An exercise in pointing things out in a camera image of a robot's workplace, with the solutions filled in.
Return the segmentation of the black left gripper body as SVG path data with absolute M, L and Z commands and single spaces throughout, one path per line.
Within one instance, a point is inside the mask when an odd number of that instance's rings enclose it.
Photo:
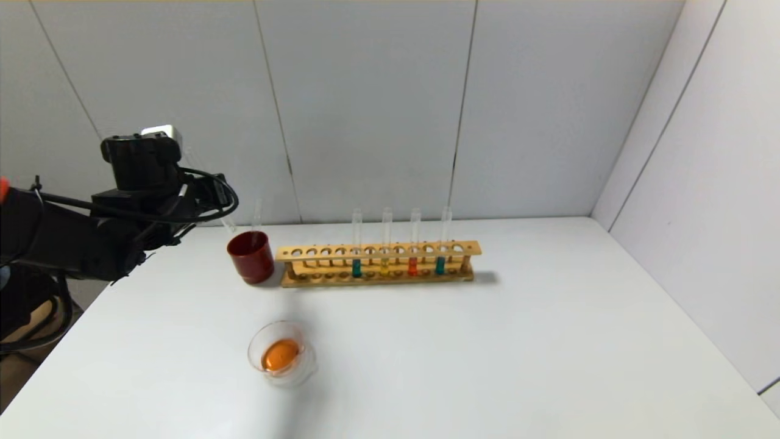
M 231 206 L 232 199 L 225 189 L 227 183 L 223 173 L 213 177 L 190 174 L 190 191 L 193 192 L 195 205 L 200 211 L 223 210 Z

